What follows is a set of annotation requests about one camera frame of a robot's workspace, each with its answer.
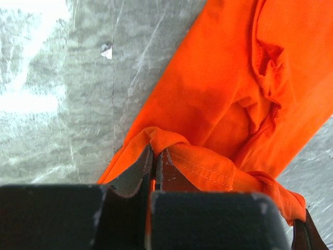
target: gray surface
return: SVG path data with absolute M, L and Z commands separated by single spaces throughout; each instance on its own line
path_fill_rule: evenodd
M 4 2 L 0 183 L 96 182 L 205 1 Z M 113 60 L 100 55 L 109 41 Z M 333 241 L 332 125 L 279 177 L 305 196 L 326 242 Z

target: small debris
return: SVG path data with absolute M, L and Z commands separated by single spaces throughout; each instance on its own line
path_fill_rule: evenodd
M 101 55 L 106 57 L 107 59 L 111 60 L 112 59 L 112 44 L 103 44 L 101 48 Z

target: orange garment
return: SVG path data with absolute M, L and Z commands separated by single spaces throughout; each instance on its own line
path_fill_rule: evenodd
M 262 192 L 305 221 L 304 198 L 275 178 L 333 113 L 332 10 L 208 0 L 98 182 L 150 143 L 198 189 Z

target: folded fabric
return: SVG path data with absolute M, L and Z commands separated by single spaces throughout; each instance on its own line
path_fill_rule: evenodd
M 305 221 L 304 198 L 275 179 L 333 113 L 332 9 L 208 0 L 98 183 L 150 143 L 198 189 L 262 192 Z

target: scratched metal surface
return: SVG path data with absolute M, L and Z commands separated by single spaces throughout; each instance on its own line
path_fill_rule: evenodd
M 1 1 L 0 184 L 96 182 L 204 2 Z M 113 60 L 100 55 L 106 42 Z M 305 196 L 326 242 L 332 126 L 279 177 Z

